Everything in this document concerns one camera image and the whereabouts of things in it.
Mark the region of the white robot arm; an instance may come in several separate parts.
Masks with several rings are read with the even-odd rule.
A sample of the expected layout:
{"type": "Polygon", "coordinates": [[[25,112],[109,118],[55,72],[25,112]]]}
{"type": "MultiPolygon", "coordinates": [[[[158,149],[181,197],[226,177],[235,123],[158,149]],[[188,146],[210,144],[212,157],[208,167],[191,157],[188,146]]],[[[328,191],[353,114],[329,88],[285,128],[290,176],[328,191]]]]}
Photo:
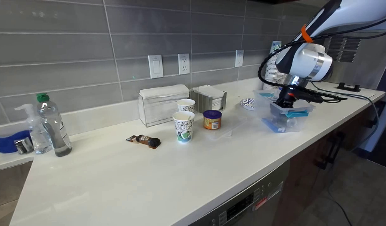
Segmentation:
{"type": "Polygon", "coordinates": [[[320,40],[368,29],[386,21],[386,0],[329,0],[302,26],[300,34],[276,58],[275,67],[288,75],[275,104],[291,108],[294,102],[322,103],[319,92],[307,89],[308,82],[322,80],[333,59],[320,40]]]}

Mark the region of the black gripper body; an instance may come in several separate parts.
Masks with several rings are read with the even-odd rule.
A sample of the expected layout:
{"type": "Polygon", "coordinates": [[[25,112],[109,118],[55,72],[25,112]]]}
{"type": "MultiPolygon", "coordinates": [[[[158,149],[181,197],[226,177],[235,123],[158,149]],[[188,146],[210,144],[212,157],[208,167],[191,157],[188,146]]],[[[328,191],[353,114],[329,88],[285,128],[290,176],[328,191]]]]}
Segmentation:
{"type": "Polygon", "coordinates": [[[298,99],[307,101],[309,94],[305,89],[308,80],[295,75],[288,75],[284,79],[284,87],[281,88],[275,104],[281,108],[291,108],[298,99]]]}

